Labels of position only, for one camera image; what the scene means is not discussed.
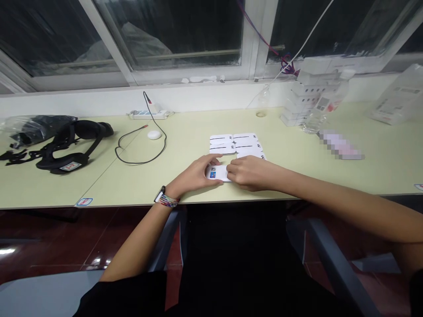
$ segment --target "water bottle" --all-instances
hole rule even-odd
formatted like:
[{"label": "water bottle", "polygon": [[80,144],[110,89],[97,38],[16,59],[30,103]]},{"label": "water bottle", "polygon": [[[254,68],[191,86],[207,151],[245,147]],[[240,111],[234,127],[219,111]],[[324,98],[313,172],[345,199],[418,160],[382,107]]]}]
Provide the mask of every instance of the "water bottle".
[{"label": "water bottle", "polygon": [[308,115],[307,120],[304,122],[303,131],[307,134],[316,134],[319,132],[320,127],[326,121],[326,115],[324,112],[313,108]]},{"label": "water bottle", "polygon": [[270,90],[269,85],[264,85],[263,91],[260,93],[259,96],[259,105],[256,111],[257,117],[265,117],[267,114],[267,107],[269,106],[270,102]]},{"label": "water bottle", "polygon": [[338,89],[336,92],[326,92],[322,94],[309,117],[304,122],[304,132],[308,134],[316,134],[319,132],[322,124],[326,121],[326,113],[335,111],[347,96],[349,91],[349,80],[355,73],[355,70],[343,70],[339,76]]}]

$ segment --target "colorful bracelet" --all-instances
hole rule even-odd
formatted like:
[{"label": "colorful bracelet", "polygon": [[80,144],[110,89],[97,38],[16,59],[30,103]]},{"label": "colorful bracelet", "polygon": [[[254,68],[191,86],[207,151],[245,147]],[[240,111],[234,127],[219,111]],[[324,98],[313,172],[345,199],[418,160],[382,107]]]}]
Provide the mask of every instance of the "colorful bracelet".
[{"label": "colorful bracelet", "polygon": [[175,208],[178,205],[179,201],[180,199],[174,199],[169,196],[166,196],[165,194],[162,194],[159,198],[158,203],[161,203],[166,207]]}]

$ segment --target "wrist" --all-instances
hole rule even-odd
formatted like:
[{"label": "wrist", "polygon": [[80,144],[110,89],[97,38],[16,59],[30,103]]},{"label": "wrist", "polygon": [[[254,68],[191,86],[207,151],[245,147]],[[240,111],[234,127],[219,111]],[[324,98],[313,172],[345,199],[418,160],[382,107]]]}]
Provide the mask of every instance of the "wrist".
[{"label": "wrist", "polygon": [[295,196],[295,188],[297,187],[297,180],[301,174],[286,168],[281,168],[278,173],[278,181],[276,182],[276,191]]},{"label": "wrist", "polygon": [[165,195],[170,198],[180,199],[184,194],[185,193],[181,190],[181,186],[178,185],[175,181],[170,182],[166,186]]}]

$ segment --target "desk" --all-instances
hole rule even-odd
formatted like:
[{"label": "desk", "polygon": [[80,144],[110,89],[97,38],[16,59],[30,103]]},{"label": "desk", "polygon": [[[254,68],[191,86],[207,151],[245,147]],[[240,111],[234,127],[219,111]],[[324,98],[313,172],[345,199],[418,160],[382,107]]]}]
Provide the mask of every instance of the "desk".
[{"label": "desk", "polygon": [[[89,207],[151,205],[162,185],[193,160],[208,154],[211,135],[246,132],[257,134],[269,161],[299,173],[371,194],[422,194],[414,184],[423,183],[423,122],[410,120],[388,126],[363,116],[369,106],[343,104],[330,115],[326,127],[338,130],[359,145],[366,155],[359,161],[335,159],[316,135],[308,135],[300,127],[286,127],[279,119],[280,108],[269,109],[264,118],[256,117],[254,109],[175,114],[158,121],[168,136],[167,148],[159,158],[140,166],[115,160],[83,197],[93,198]],[[162,138],[147,138],[151,130],[157,130],[152,122],[122,153],[124,160],[145,161],[161,150]],[[220,161],[229,164],[235,157],[224,156]],[[226,183],[187,194],[181,203],[291,198],[279,192],[250,193]]]},{"label": "desk", "polygon": [[[35,167],[39,159],[11,166],[5,166],[6,162],[1,161],[0,209],[74,206],[116,159],[115,147],[118,139],[125,133],[149,122],[149,120],[129,120],[126,116],[89,118],[89,120],[110,123],[115,131],[113,136],[104,138],[91,154],[92,164],[70,174],[54,175]],[[137,133],[139,132],[125,137],[122,146],[130,144]],[[51,141],[52,139],[34,145],[29,148],[29,151],[39,150]],[[92,143],[92,140],[80,140],[77,145],[55,152],[54,156],[61,157],[74,152],[85,152]],[[2,146],[1,153],[7,149]]]}]

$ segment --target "power strip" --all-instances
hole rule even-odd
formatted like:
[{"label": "power strip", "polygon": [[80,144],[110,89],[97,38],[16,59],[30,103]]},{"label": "power strip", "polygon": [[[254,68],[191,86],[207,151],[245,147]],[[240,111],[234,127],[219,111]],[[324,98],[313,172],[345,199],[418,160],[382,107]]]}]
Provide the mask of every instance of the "power strip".
[{"label": "power strip", "polygon": [[[170,112],[166,110],[160,110],[158,113],[153,113],[154,120],[164,120],[167,119]],[[149,111],[138,111],[132,115],[134,120],[145,120],[151,119],[151,114]]]}]

